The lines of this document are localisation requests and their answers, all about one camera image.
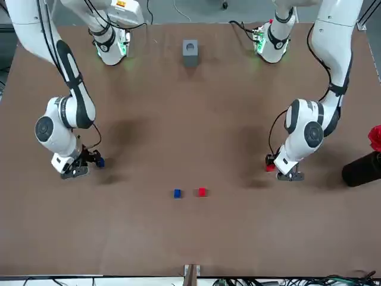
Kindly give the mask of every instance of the metal bracket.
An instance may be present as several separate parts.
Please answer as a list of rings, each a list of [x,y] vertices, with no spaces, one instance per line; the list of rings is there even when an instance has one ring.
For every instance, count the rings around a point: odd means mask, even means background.
[[[184,283],[183,286],[196,286],[197,277],[201,276],[200,265],[184,265]]]
[[[357,26],[357,30],[359,30],[359,31],[366,31],[367,30],[367,26],[365,24],[361,25],[360,22],[357,22],[356,26]]]
[[[304,180],[304,173],[302,173],[302,172],[296,172],[296,173],[289,172],[287,175],[284,175],[284,174],[279,172],[276,175],[276,178],[280,181],[289,181],[289,182],[303,181]]]

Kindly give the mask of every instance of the black cable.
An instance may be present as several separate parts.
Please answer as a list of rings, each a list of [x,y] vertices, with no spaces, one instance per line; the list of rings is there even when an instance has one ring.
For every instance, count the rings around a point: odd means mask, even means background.
[[[93,10],[97,13],[97,15],[98,15],[103,21],[105,21],[107,24],[109,24],[109,25],[112,26],[112,27],[115,27],[115,28],[118,28],[118,29],[124,29],[124,30],[133,30],[133,29],[139,28],[139,27],[141,27],[141,26],[143,26],[143,25],[146,25],[146,26],[147,26],[147,23],[142,23],[142,24],[140,24],[140,25],[137,25],[137,26],[134,26],[134,27],[129,27],[129,28],[120,27],[119,25],[114,25],[114,24],[112,24],[111,22],[106,21],[106,20],[103,18],[103,16],[100,15],[100,13],[99,13],[98,10],[94,7],[93,3],[91,3],[90,0],[84,0],[84,1],[85,1],[85,2],[86,2],[86,1],[89,1],[90,6],[91,6],[91,7],[93,8]]]
[[[229,24],[235,24],[237,25],[240,29],[242,29],[245,34],[247,35],[247,37],[250,39],[250,41],[254,42],[254,43],[259,43],[258,40],[254,40],[252,37],[250,37],[249,33],[252,33],[253,34],[253,30],[249,30],[245,27],[245,25],[243,24],[243,22],[241,22],[241,24],[239,24],[237,21],[229,21]]]
[[[28,281],[29,281],[29,280],[32,280],[32,279],[34,279],[34,278],[33,278],[33,277],[28,277],[28,278],[26,278],[25,281],[24,281],[23,286],[26,286],[26,284],[28,283]]]
[[[151,15],[151,25],[152,25],[153,22],[154,22],[154,15],[151,12],[151,10],[149,9],[149,5],[148,4],[149,4],[149,0],[147,0],[147,10],[148,10],[149,14]]]
[[[40,7],[40,2],[39,2],[39,0],[36,0],[36,3],[37,3],[37,9],[38,9],[38,16],[40,17],[41,30],[42,30],[43,38],[44,38],[45,43],[46,43],[46,47],[48,48],[49,54],[50,54],[50,56],[52,57],[52,61],[54,62],[55,67],[56,67],[57,70],[60,72],[60,69],[58,68],[57,63],[56,63],[55,60],[54,60],[53,53],[52,53],[52,51],[50,50],[50,46],[49,46],[49,42],[48,42],[48,38],[46,37],[46,31],[45,31],[45,27],[43,26],[42,13],[41,13],[41,7]]]
[[[54,283],[56,283],[59,286],[65,286],[66,285],[65,283],[58,282],[55,278],[52,278],[52,280],[53,280]]]
[[[362,21],[362,19],[365,17],[365,15],[369,12],[370,8],[374,5],[374,3],[376,3],[377,0],[374,0],[370,6],[368,7],[367,11],[365,11],[365,13],[363,14],[363,16],[358,20],[358,23]]]
[[[374,8],[374,10],[373,10],[373,11],[370,13],[370,15],[365,19],[364,24],[369,20],[370,16],[372,16],[373,13],[376,12],[376,10],[377,10],[378,7],[380,6],[380,4],[381,4],[381,2],[379,2],[379,3],[377,4],[377,6]]]
[[[54,44],[52,26],[51,26],[51,23],[50,23],[50,16],[49,16],[49,11],[48,11],[48,4],[45,4],[45,12],[46,12],[46,17],[48,18],[50,40],[51,40],[52,46],[53,46],[53,51],[54,51],[54,56],[55,56],[55,61],[56,61],[57,69],[58,69],[59,73],[61,74],[61,76],[63,77],[63,79],[65,80],[65,76],[64,76],[64,73],[62,71],[62,68],[61,68],[61,65],[60,65],[60,61],[58,59],[57,49],[55,48],[55,44]]]
[[[8,9],[6,9],[2,3],[0,3],[0,6],[1,6],[1,8],[4,10],[4,12],[6,12],[6,14],[8,15],[8,17],[10,18],[11,16],[10,16],[10,14],[9,14],[9,12],[8,12]]]
[[[99,141],[97,143],[91,145],[91,146],[85,147],[85,150],[92,149],[92,148],[98,146],[102,142],[102,134],[101,134],[101,132],[99,131],[98,127],[96,127],[95,123],[93,123],[93,126],[94,126],[94,128],[96,129],[96,131],[98,133]]]
[[[312,50],[311,45],[310,45],[309,38],[310,38],[310,34],[311,34],[314,26],[315,26],[315,23],[311,26],[310,30],[308,31],[308,35],[307,35],[307,39],[306,39],[307,47],[308,47],[308,50],[310,51],[310,53],[312,53],[312,55],[314,56],[314,58],[324,67],[324,69],[326,70],[326,72],[328,74],[329,82],[331,82],[331,74],[329,72],[329,67],[321,59],[319,59],[316,56],[315,52]]]
[[[246,31],[246,32],[248,32],[248,33],[253,33],[252,30],[249,30],[249,29],[245,28],[245,26],[243,25],[243,22],[241,22],[241,24],[240,24],[240,23],[238,23],[237,21],[232,20],[232,21],[229,21],[229,24],[235,24],[235,25],[237,25],[238,27],[240,27],[242,30],[244,30],[244,31]]]
[[[0,69],[0,72],[7,72],[7,73],[9,73],[8,69],[10,69],[10,68],[11,68],[11,66],[9,66],[9,67],[3,67],[2,69]]]
[[[273,151],[273,147],[271,146],[271,134],[273,133],[273,128],[275,126],[275,123],[278,121],[279,117],[282,116],[283,114],[285,114],[287,112],[287,110],[283,110],[274,120],[274,123],[273,125],[271,126],[270,128],[270,132],[268,133],[268,146],[270,147],[270,151],[271,151],[271,154],[274,156],[274,151]]]

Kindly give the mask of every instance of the black vase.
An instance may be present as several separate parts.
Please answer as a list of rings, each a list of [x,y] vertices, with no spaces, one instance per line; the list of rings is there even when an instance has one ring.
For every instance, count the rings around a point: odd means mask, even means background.
[[[344,166],[344,182],[348,186],[360,186],[381,178],[381,154],[372,152]]]

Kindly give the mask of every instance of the brown table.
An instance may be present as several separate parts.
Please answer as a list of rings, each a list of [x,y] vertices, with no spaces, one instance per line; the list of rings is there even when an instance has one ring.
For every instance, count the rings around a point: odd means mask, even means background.
[[[19,46],[0,104],[0,274],[178,275],[196,263],[203,275],[380,275],[381,183],[349,189],[340,176],[370,152],[367,134],[381,122],[366,34],[354,33],[342,119],[301,163],[305,181],[264,171],[274,118],[327,86],[305,44],[309,27],[296,25],[283,61],[269,65],[228,24],[150,26],[116,67],[96,56],[85,27],[61,29],[107,158],[106,169],[71,181],[34,135],[48,100],[68,90],[53,65]],[[195,69],[182,66],[184,38],[199,41]],[[78,133],[97,140],[94,129]],[[207,198],[195,196],[201,186]]]

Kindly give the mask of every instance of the gray object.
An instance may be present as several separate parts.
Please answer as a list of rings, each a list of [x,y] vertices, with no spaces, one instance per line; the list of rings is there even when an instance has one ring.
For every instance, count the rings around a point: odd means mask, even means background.
[[[197,40],[183,40],[183,59],[185,67],[196,67],[198,65]]]

